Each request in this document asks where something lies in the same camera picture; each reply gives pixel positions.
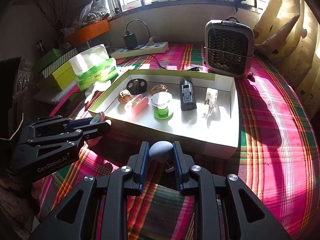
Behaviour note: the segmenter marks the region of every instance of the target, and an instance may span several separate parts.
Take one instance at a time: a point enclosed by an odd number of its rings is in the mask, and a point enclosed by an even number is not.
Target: white circular disc
[[[155,107],[166,106],[170,100],[172,99],[172,95],[168,92],[159,92],[154,94],[151,97],[151,104]]]

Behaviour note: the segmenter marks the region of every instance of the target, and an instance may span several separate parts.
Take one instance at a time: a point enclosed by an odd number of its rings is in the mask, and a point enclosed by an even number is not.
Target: green base
[[[173,111],[166,109],[158,109],[156,108],[153,112],[156,118],[158,119],[168,119],[173,116]]]

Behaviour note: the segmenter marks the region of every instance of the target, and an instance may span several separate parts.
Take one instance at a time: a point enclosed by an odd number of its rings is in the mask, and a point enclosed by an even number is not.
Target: portable heater
[[[228,19],[212,20],[205,26],[206,64],[217,74],[244,78],[250,72],[253,58],[253,32],[248,26]]]

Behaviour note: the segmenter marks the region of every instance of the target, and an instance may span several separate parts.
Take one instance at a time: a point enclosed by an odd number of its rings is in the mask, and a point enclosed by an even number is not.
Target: white cardboard box
[[[148,82],[148,91],[143,96],[149,98],[150,89],[155,85],[164,84],[168,88],[173,97],[169,103],[173,110],[171,119],[156,119],[153,115],[155,107],[150,101],[137,116],[127,117],[124,104],[118,102],[117,96],[135,78],[143,78]],[[179,84],[184,79],[193,83],[197,110],[181,111]],[[207,88],[218,90],[217,104],[208,120],[203,117]],[[223,159],[230,158],[238,147],[238,97],[232,77],[192,71],[128,70],[89,108],[92,116],[101,111],[105,112],[106,119],[111,119],[114,129],[143,140],[178,140],[183,150]]]

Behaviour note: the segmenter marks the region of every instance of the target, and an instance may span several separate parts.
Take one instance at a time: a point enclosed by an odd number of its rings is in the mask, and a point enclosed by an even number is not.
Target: blue gray egg-shaped object
[[[167,141],[156,142],[151,146],[148,158],[149,160],[157,160],[160,163],[163,163],[170,159],[170,151],[172,150],[173,145]]]

